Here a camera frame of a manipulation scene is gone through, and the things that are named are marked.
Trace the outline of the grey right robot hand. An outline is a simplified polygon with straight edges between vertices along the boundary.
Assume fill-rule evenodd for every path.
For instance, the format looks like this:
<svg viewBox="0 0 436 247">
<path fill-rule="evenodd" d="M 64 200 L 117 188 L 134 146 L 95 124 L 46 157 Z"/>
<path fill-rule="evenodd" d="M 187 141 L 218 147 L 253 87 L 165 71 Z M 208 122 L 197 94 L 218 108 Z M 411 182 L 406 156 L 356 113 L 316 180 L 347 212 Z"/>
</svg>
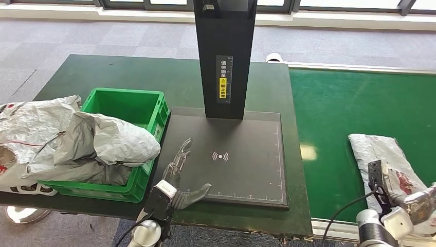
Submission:
<svg viewBox="0 0 436 247">
<path fill-rule="evenodd" d="M 435 183 L 410 195 L 388 192 L 388 197 L 395 206 L 408 214 L 413 225 L 427 221 L 435 211 Z"/>
</svg>

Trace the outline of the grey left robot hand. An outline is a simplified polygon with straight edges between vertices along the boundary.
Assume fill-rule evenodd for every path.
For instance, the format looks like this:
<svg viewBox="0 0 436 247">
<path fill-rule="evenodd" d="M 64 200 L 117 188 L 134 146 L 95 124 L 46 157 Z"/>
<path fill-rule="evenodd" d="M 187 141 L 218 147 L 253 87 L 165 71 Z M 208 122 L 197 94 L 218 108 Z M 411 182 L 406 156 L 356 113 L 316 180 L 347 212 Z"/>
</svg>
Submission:
<svg viewBox="0 0 436 247">
<path fill-rule="evenodd" d="M 180 189 L 181 171 L 190 154 L 192 138 L 186 139 L 180 146 L 175 158 L 168 164 L 163 172 L 162 179 L 171 184 L 175 189 L 175 195 L 171 200 L 170 208 L 182 210 L 202 200 L 208 195 L 212 185 L 204 184 L 201 189 L 192 192 L 183 192 Z"/>
</svg>

